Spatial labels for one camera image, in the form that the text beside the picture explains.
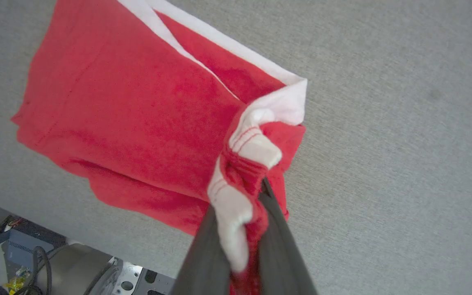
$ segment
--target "folded cloth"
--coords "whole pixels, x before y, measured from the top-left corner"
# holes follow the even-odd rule
[[[257,282],[264,176],[288,214],[306,86],[164,0],[58,0],[12,120],[107,204],[194,235],[211,203],[242,286]]]

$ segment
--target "red fabric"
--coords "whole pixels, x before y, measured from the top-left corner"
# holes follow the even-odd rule
[[[194,235],[209,200],[216,159],[254,204],[247,225],[256,279],[256,243],[267,226],[257,201],[265,174],[287,215],[283,172],[304,128],[261,126],[283,153],[279,165],[242,159],[227,147],[240,114],[284,85],[251,63],[159,14],[181,45],[213,71],[178,54],[116,0],[58,0],[30,65],[17,138],[63,169],[86,177],[101,201],[144,213]],[[250,293],[245,280],[234,283]]]

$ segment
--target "red garment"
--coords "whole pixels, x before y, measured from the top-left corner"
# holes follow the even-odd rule
[[[58,0],[13,121],[107,204],[193,235],[212,203],[235,278],[249,281],[264,176],[287,216],[305,88],[164,0]]]

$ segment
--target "gray table surface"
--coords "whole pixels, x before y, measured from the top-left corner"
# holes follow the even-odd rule
[[[472,294],[472,0],[172,2],[309,79],[286,183],[322,294]],[[53,7],[0,0],[0,206],[174,276],[191,237],[15,140]]]

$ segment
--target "red and white fabric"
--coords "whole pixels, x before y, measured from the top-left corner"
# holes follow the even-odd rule
[[[58,0],[13,121],[107,204],[192,235],[212,204],[238,286],[267,228],[264,176],[288,215],[306,86],[164,0]]]

